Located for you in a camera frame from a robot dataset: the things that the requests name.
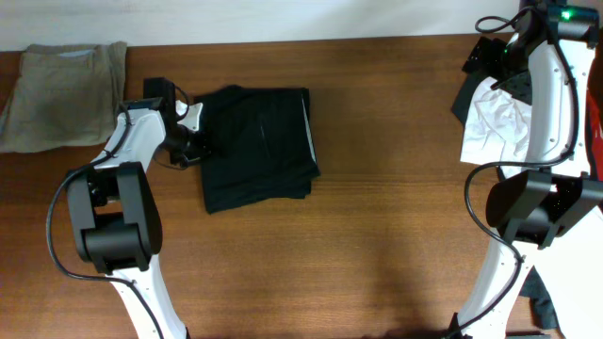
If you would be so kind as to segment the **white t-shirt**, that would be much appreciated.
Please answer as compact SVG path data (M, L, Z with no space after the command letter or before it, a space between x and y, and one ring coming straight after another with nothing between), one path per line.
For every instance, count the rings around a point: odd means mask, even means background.
M464 127L461 160L523 160L530 138L531 108L497 89L478 86ZM602 212L596 207L575 231L536 262L565 338L602 336Z

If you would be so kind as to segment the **black shorts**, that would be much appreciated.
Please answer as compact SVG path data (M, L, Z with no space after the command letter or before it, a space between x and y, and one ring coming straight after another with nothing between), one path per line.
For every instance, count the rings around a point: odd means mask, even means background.
M201 164L207 213L311 193L320 170L309 89L231 85L194 101L211 152Z

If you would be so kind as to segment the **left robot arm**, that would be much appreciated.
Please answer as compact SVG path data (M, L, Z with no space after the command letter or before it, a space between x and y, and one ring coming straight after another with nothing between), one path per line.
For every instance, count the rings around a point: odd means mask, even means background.
M182 90L172 81L147 78L140 100L118 106L116 128L102 152L70 171L59 191L67 196L76 251L96 275L64 275L110 283L140 338L187 338L171 303L159 253L162 223L146 171L158 151L186 170L208 157L200 106L180 109Z

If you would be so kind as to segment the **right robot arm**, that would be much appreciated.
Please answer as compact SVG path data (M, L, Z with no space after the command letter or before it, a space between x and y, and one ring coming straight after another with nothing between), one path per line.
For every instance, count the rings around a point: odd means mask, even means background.
M551 297L567 338L602 334L602 184L589 139L587 89L598 44L595 8L524 1L501 20L503 41L482 29L464 64L456 103L473 108L480 85L530 106L527 153L517 174L496 183L477 219L490 242L469 299L449 338L504 338L531 272Z

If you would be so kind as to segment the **black red printed garment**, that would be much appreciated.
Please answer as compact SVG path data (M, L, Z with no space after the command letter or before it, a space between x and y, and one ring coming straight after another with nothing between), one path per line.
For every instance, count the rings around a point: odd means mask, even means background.
M587 150L591 176L602 181L602 76L594 72L589 76L586 97L588 118Z

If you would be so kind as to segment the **folded khaki shorts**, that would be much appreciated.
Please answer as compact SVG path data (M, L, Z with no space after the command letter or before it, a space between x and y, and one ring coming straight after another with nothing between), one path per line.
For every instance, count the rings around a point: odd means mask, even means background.
M29 45L1 114L1 151L106 142L123 100L127 43Z

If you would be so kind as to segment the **dark grey garment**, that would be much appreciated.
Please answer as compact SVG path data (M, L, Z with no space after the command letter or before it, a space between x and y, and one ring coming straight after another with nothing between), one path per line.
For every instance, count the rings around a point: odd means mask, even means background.
M530 300L530 309L534 324L541 330L556 330L559 321L552 298L545 284L533 267L524 280L519 295Z

